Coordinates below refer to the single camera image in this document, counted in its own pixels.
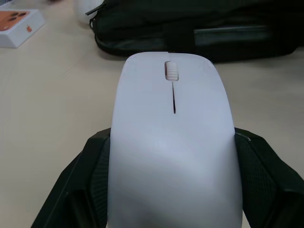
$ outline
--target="white mug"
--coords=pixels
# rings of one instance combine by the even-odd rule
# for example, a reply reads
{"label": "white mug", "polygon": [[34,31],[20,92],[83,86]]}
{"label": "white mug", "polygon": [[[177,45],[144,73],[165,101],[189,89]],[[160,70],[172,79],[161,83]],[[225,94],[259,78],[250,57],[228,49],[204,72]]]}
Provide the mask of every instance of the white mug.
{"label": "white mug", "polygon": [[91,18],[93,18],[97,12],[87,16],[86,13],[97,6],[100,6],[104,0],[74,0],[74,12],[77,19],[85,24],[89,24]]}

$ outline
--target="textured black material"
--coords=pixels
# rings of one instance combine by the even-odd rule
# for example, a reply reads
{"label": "textured black material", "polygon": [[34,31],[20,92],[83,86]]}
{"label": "textured black material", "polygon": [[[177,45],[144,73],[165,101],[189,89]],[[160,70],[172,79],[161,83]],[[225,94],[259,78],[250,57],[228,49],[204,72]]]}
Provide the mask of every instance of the textured black material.
{"label": "textured black material", "polygon": [[236,128],[243,210],[251,228],[304,227],[304,181],[267,142]]}
{"label": "textured black material", "polygon": [[88,194],[96,162],[110,141],[110,129],[88,139],[83,151],[64,169],[32,228],[104,228]]}
{"label": "textured black material", "polygon": [[98,227],[101,228],[104,228],[107,224],[109,156],[110,138],[105,141],[88,185],[92,208],[96,215]]}

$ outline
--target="beige desk surface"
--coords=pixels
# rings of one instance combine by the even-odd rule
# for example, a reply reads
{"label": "beige desk surface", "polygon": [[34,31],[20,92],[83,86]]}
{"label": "beige desk surface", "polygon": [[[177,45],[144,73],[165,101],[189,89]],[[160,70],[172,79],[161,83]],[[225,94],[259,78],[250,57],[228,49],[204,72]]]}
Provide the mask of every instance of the beige desk surface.
{"label": "beige desk surface", "polygon": [[[111,126],[124,65],[98,50],[70,1],[35,1],[20,0],[19,8],[40,8],[46,25],[18,49],[0,48],[0,222],[7,228],[30,227],[61,171]],[[216,67],[235,126],[263,136],[304,177],[304,50]]]}

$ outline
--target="white box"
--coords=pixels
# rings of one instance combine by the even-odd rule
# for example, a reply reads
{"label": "white box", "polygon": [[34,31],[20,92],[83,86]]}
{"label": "white box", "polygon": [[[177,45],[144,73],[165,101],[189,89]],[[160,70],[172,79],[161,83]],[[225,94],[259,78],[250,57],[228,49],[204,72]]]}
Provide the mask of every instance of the white box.
{"label": "white box", "polygon": [[28,11],[29,14],[6,31],[0,31],[0,47],[18,48],[31,37],[45,21],[38,9],[0,9],[0,11]]}

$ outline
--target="black fabric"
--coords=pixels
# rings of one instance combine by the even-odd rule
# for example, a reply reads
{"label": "black fabric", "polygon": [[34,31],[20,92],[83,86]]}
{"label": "black fabric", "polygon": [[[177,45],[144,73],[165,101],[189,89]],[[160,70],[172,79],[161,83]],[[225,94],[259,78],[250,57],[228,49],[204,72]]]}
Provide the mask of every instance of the black fabric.
{"label": "black fabric", "polygon": [[61,173],[32,228],[105,227],[101,217],[96,217],[96,200],[88,186],[96,162],[109,153],[109,144],[110,129],[88,139],[83,151]]}
{"label": "black fabric", "polygon": [[170,52],[195,52],[194,27],[186,21],[164,24],[163,38]]}
{"label": "black fabric", "polygon": [[304,181],[261,137],[236,128],[243,210],[251,228],[304,227]]}
{"label": "black fabric", "polygon": [[[243,210],[251,228],[303,228],[304,181],[267,142],[235,129]],[[105,228],[110,129],[92,136],[64,169],[32,228]]]}
{"label": "black fabric", "polygon": [[[303,40],[303,12],[299,0],[105,0],[92,28],[97,45],[114,55],[169,51],[227,62],[292,53]],[[259,26],[271,35],[255,35]],[[236,27],[251,30],[252,38],[240,40]]]}
{"label": "black fabric", "polygon": [[88,185],[93,211],[101,228],[107,224],[109,156],[110,138],[105,141]]}

